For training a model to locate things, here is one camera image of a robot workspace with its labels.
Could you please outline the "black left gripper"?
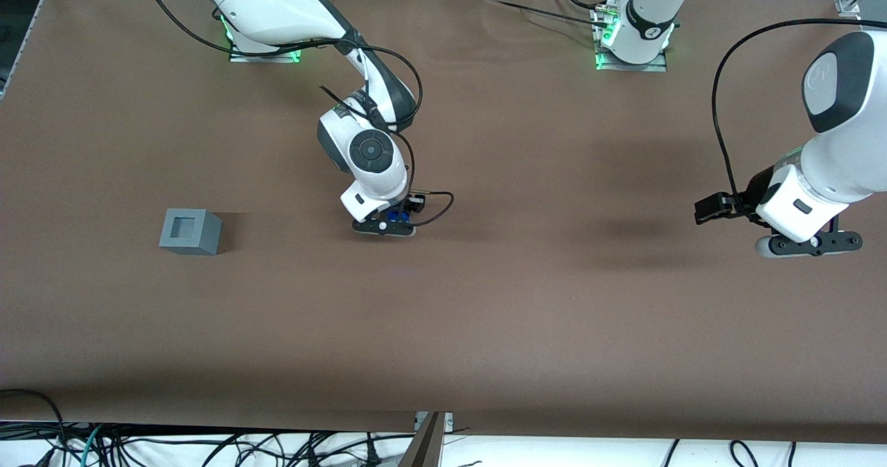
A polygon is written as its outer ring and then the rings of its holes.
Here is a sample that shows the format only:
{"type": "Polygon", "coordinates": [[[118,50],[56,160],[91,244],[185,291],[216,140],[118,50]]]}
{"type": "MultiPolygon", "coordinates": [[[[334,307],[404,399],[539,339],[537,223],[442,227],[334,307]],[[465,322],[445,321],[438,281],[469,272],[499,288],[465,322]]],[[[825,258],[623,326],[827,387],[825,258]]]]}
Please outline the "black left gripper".
{"type": "Polygon", "coordinates": [[[721,220],[728,214],[748,214],[750,220],[760,220],[757,206],[764,201],[770,186],[774,167],[758,171],[748,181],[746,189],[737,193],[713,193],[694,204],[694,221],[697,226],[712,220],[721,220]]]}

